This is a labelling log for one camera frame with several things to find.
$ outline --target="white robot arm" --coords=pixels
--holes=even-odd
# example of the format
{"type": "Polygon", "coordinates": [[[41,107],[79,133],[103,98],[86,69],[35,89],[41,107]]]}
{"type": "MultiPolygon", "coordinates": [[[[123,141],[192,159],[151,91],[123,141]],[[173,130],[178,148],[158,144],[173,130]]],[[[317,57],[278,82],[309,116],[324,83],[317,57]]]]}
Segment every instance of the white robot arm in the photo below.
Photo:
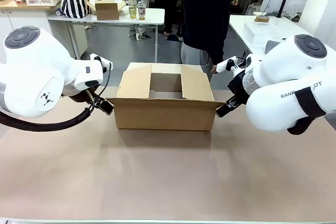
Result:
{"type": "Polygon", "coordinates": [[[103,82],[103,72],[112,70],[111,62],[94,54],[91,60],[74,60],[51,34],[31,26],[10,33],[4,47],[6,63],[0,64],[0,106],[3,110],[35,118],[50,111],[63,95],[75,101],[86,101],[92,108],[104,107],[107,114],[112,112],[112,105],[108,106],[107,101],[94,94],[103,82]]]}
{"type": "Polygon", "coordinates": [[[302,134],[315,118],[336,110],[336,73],[327,70],[327,55],[318,39],[296,35],[264,57],[249,55],[245,70],[231,62],[238,72],[229,84],[235,95],[217,114],[246,104],[255,127],[302,134]]]}

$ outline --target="small cardboard box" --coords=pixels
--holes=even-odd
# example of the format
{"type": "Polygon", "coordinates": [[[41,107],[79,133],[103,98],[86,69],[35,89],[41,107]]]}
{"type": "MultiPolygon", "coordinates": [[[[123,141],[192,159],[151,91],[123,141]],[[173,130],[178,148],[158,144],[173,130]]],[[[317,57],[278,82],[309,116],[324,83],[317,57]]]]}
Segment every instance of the small cardboard box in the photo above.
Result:
{"type": "Polygon", "coordinates": [[[119,11],[125,5],[125,1],[120,3],[105,0],[95,1],[94,8],[96,10],[97,20],[118,20],[119,11]]]}
{"type": "Polygon", "coordinates": [[[108,100],[120,129],[210,131],[224,104],[200,66],[161,63],[130,63],[108,100]]]}

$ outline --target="striped bag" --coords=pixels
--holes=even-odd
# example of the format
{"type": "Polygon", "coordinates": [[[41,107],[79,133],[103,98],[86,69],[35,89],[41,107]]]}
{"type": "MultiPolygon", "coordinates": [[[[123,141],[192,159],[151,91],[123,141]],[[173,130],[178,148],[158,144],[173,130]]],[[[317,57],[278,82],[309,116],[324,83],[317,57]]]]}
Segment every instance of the striped bag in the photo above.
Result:
{"type": "Polygon", "coordinates": [[[62,0],[61,11],[68,18],[83,18],[89,14],[90,8],[86,0],[62,0]]]}

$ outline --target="gray floor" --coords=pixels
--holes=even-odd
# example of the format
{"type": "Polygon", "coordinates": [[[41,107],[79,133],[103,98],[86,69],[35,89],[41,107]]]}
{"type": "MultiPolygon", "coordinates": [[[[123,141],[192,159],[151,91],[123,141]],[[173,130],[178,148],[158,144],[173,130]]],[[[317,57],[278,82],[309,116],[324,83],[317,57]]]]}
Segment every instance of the gray floor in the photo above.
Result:
{"type": "MultiPolygon", "coordinates": [[[[113,71],[109,86],[118,86],[122,73],[130,62],[154,62],[154,31],[146,33],[152,39],[132,41],[127,37],[128,28],[97,26],[87,30],[88,49],[82,59],[88,59],[90,53],[96,53],[113,62],[113,71]]],[[[243,41],[229,28],[224,46],[224,59],[232,56],[241,56],[245,50],[243,41]]],[[[160,63],[179,63],[179,43],[167,41],[163,34],[159,34],[160,63]]],[[[212,89],[227,90],[232,79],[230,72],[215,74],[211,80],[212,89]]],[[[336,129],[336,114],[325,117],[331,126],[336,129]]]]}

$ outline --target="desk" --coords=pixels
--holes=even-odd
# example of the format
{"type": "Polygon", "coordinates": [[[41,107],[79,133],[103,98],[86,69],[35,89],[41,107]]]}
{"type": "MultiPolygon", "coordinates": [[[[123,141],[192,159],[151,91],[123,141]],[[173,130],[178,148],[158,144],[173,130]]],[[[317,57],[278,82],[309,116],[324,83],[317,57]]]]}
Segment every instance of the desk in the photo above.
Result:
{"type": "Polygon", "coordinates": [[[20,3],[14,0],[1,0],[0,9],[52,10],[54,6],[28,6],[25,1],[20,3]]]}
{"type": "Polygon", "coordinates": [[[71,34],[72,45],[75,50],[76,59],[80,59],[80,54],[78,51],[78,45],[73,40],[73,28],[72,24],[83,24],[83,25],[105,25],[105,26],[122,26],[122,27],[134,27],[134,26],[145,26],[145,27],[154,27],[155,28],[155,62],[157,62],[157,47],[158,47],[158,25],[164,24],[164,9],[146,9],[145,20],[139,20],[138,18],[130,18],[129,13],[125,15],[120,15],[119,20],[97,20],[97,16],[94,14],[89,14],[84,18],[67,18],[65,16],[57,16],[56,14],[51,14],[48,16],[48,20],[57,20],[63,21],[68,24],[71,34]]]}
{"type": "MultiPolygon", "coordinates": [[[[255,18],[256,16],[231,15],[230,26],[243,40],[245,46],[252,54],[264,55],[265,48],[252,45],[244,36],[244,23],[254,22],[255,18]]],[[[277,27],[279,35],[282,38],[288,38],[297,34],[309,34],[307,31],[286,18],[270,17],[269,22],[277,27]]]]}
{"type": "MultiPolygon", "coordinates": [[[[116,91],[108,87],[103,96],[116,91]]],[[[214,91],[217,101],[231,96],[214,91]]],[[[62,98],[34,121],[67,120],[85,106],[62,98]]],[[[118,130],[115,124],[113,114],[95,110],[59,132],[0,125],[0,216],[336,220],[336,132],[324,119],[301,136],[257,130],[244,106],[216,118],[211,132],[118,130]]]]}

